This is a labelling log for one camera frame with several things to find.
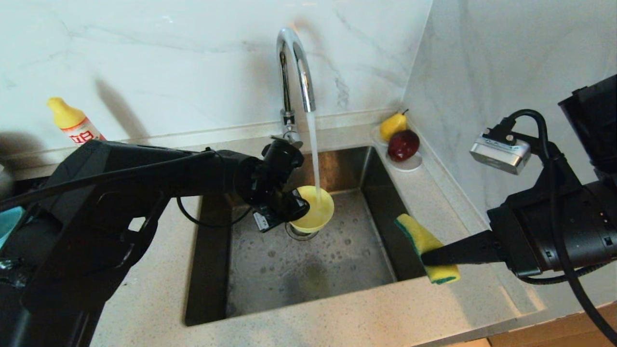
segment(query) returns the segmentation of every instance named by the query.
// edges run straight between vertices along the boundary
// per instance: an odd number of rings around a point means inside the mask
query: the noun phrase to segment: yellow pear
[[[385,142],[390,141],[392,135],[407,129],[407,117],[405,116],[407,111],[409,111],[409,109],[406,109],[404,112],[396,113],[381,124],[379,132],[381,138],[384,139]]]

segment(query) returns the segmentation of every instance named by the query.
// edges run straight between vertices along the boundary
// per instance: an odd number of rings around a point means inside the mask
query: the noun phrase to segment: apple
[[[387,155],[396,162],[402,162],[416,154],[420,147],[418,135],[411,130],[403,130],[390,138]]]

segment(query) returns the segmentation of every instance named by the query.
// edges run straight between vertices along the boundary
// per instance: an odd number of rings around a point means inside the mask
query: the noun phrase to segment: water stream
[[[313,173],[315,174],[315,197],[317,206],[321,206],[321,185],[319,182],[319,157],[317,156],[317,130],[315,128],[315,113],[307,112],[308,133],[310,135],[310,150],[313,154]]]

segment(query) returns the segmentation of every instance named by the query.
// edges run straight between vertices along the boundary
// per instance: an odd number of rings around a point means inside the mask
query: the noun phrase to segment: faucet
[[[294,147],[300,148],[302,147],[302,141],[297,132],[296,113],[291,107],[291,102],[289,100],[289,77],[287,71],[288,54],[285,48],[289,49],[291,56],[296,61],[304,112],[313,112],[315,110],[313,81],[310,78],[309,62],[307,62],[300,38],[292,28],[282,28],[281,31],[278,32],[278,37],[276,38],[276,53],[281,68],[279,75],[283,86],[283,108],[281,109],[281,116],[283,118],[283,138]]]

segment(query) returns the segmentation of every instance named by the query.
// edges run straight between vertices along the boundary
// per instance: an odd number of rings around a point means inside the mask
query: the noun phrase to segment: marble backsplash
[[[396,107],[431,4],[3,1],[0,156],[72,145],[52,123],[50,96],[110,140],[278,120],[275,43],[286,25],[307,50],[318,115]]]
[[[557,103],[617,72],[616,42],[615,1],[435,0],[404,105],[486,219],[486,209],[531,187],[542,168],[533,158],[514,176],[468,153],[482,130],[518,109],[542,113],[579,179],[596,180]],[[531,119],[515,130],[537,134]]]

